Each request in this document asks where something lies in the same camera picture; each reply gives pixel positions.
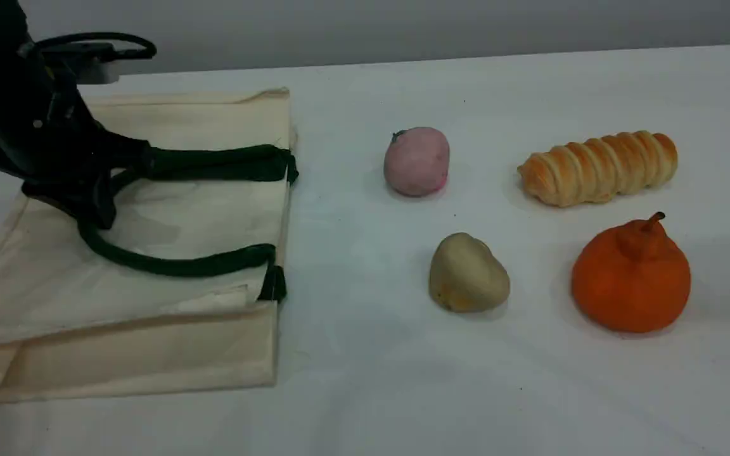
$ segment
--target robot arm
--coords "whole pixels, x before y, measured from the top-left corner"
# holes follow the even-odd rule
[[[70,44],[126,37],[145,49]],[[75,64],[154,54],[149,41],[122,34],[35,43],[17,0],[0,0],[0,171],[23,179],[27,196],[110,228],[115,216],[110,171],[143,165],[148,143],[108,132],[95,121],[78,92]]]

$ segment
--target bread roll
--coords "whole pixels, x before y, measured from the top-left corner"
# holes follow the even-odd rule
[[[614,194],[658,187],[677,170],[675,144],[661,133],[619,133],[532,153],[518,167],[523,190],[547,205],[606,203]]]

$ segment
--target fruit stem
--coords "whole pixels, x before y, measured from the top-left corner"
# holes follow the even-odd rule
[[[652,227],[655,226],[655,223],[658,223],[658,220],[665,219],[667,214],[662,213],[661,211],[657,211],[655,215],[650,217],[649,220],[646,221],[646,225],[641,228],[642,231],[652,231]]]

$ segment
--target white surface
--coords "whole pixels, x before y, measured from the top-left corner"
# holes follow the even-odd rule
[[[730,48],[145,75],[85,92],[280,86],[302,174],[278,386],[0,407],[0,455],[730,456]],[[448,187],[398,199],[382,154],[419,125],[449,138]],[[667,187],[570,210],[519,190],[529,153],[638,129],[677,143]],[[669,331],[621,338],[577,313],[568,271],[594,234],[657,210],[692,297]],[[509,271],[492,315],[426,296],[454,231]]]

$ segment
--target cable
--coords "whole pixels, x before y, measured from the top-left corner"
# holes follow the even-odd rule
[[[157,46],[149,40],[137,35],[122,34],[121,32],[84,32],[84,34],[62,35],[61,37],[47,38],[35,42],[38,50],[47,49],[62,44],[78,43],[79,41],[123,41],[126,43],[138,44],[144,49],[124,49],[115,52],[112,60],[141,60],[141,58],[152,58],[157,55]]]

